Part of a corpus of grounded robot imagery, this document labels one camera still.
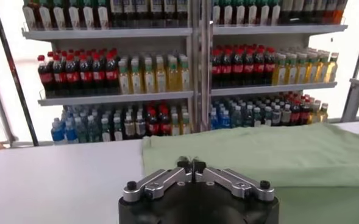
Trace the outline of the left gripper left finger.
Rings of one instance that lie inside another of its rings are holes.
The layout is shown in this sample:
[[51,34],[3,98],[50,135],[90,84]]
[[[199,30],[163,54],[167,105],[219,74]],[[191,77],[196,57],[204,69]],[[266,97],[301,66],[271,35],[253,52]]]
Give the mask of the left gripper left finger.
[[123,189],[123,200],[135,203],[146,197],[150,200],[162,198],[165,191],[177,182],[191,180],[191,161],[181,156],[177,167],[171,170],[159,169],[140,181],[128,181]]

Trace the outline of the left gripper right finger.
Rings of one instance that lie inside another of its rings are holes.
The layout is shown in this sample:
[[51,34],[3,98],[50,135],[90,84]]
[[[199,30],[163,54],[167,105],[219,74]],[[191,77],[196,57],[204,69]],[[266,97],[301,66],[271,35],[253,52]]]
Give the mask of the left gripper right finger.
[[246,199],[254,196],[257,200],[271,202],[275,197],[275,190],[269,181],[255,181],[232,169],[215,169],[207,167],[205,162],[194,160],[193,172],[196,181],[216,183],[236,198]]

